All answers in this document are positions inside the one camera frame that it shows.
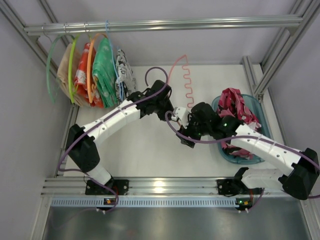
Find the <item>pink camouflage trousers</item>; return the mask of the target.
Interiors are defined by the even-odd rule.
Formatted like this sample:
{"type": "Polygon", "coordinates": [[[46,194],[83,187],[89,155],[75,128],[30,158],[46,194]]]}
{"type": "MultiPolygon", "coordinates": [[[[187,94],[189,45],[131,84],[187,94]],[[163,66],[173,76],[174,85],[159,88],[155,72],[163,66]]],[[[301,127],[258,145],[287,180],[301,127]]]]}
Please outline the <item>pink camouflage trousers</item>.
{"type": "MultiPolygon", "coordinates": [[[[217,109],[215,111],[220,117],[233,116],[244,121],[245,124],[255,131],[261,130],[262,125],[260,121],[245,104],[245,100],[239,89],[226,88],[223,90],[217,102],[217,109]]],[[[226,142],[221,142],[220,145],[222,151],[233,159],[237,157],[246,161],[254,159],[254,155],[245,149],[235,147],[226,142]]]]}

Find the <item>pink plastic hanger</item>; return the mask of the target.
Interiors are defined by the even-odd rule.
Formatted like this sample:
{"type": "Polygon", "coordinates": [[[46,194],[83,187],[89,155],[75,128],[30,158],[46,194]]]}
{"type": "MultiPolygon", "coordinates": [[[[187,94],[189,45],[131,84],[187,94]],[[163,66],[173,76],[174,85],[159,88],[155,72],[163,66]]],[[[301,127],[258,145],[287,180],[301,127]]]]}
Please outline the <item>pink plastic hanger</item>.
{"type": "Polygon", "coordinates": [[[168,82],[170,82],[172,78],[172,73],[174,71],[174,68],[182,60],[185,61],[185,63],[181,66],[182,70],[185,71],[185,74],[183,74],[183,79],[185,80],[184,88],[187,90],[185,97],[187,98],[187,107],[191,109],[195,104],[195,100],[193,96],[192,78],[191,78],[191,71],[189,68],[189,60],[186,54],[178,57],[173,63],[173,65],[171,66],[168,74],[168,82]]]}

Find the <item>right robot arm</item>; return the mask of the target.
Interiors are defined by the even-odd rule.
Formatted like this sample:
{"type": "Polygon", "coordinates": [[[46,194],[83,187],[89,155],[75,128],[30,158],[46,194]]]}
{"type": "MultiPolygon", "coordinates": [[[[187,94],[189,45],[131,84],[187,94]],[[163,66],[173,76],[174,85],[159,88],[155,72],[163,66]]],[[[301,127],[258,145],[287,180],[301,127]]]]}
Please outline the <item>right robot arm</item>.
{"type": "Polygon", "coordinates": [[[298,200],[306,200],[320,175],[318,155],[313,149],[302,151],[281,145],[243,120],[232,115],[219,116],[208,103],[200,102],[191,110],[176,107],[172,119],[181,125],[177,136],[184,145],[193,148],[195,143],[201,143],[203,136],[211,136],[273,166],[271,169],[240,168],[234,177],[248,189],[278,189],[298,200]]]}

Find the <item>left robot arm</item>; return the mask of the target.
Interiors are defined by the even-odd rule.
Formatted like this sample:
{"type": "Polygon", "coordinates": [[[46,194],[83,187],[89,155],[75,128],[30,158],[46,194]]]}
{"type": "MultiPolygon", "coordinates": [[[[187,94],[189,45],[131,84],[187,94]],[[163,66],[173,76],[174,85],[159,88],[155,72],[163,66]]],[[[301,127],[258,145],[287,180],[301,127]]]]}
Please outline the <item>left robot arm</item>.
{"type": "Polygon", "coordinates": [[[172,88],[156,80],[145,91],[130,94],[118,107],[84,126],[73,125],[69,129],[66,152],[79,170],[102,187],[112,188],[114,178],[100,163],[98,146],[127,124],[151,114],[161,121],[165,113],[172,111],[172,88]]]}

